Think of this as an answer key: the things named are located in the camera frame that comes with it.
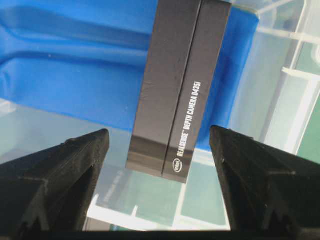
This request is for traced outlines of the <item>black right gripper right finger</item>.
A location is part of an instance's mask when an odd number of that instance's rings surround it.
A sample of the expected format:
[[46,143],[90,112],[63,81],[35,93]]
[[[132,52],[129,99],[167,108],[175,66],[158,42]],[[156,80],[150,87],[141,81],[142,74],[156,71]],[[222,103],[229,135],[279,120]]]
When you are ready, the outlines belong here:
[[214,239],[319,239],[318,163],[217,125],[210,147],[230,225]]

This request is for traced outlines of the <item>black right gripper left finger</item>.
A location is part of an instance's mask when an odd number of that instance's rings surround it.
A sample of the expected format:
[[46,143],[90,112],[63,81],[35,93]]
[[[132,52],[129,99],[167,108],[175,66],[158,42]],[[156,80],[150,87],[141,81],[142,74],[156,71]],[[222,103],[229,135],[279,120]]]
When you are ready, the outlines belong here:
[[103,128],[1,164],[1,239],[82,231],[109,147]]

